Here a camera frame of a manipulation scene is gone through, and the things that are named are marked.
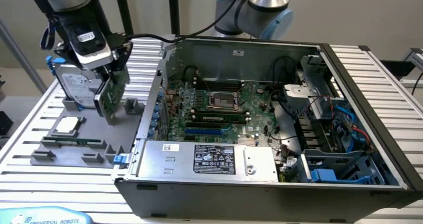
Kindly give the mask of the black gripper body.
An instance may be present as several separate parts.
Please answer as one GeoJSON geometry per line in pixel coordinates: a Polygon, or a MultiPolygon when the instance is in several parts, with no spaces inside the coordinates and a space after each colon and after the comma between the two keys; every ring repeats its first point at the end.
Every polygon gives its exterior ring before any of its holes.
{"type": "Polygon", "coordinates": [[[112,60],[112,31],[99,0],[52,0],[55,30],[78,60],[112,60]]]}

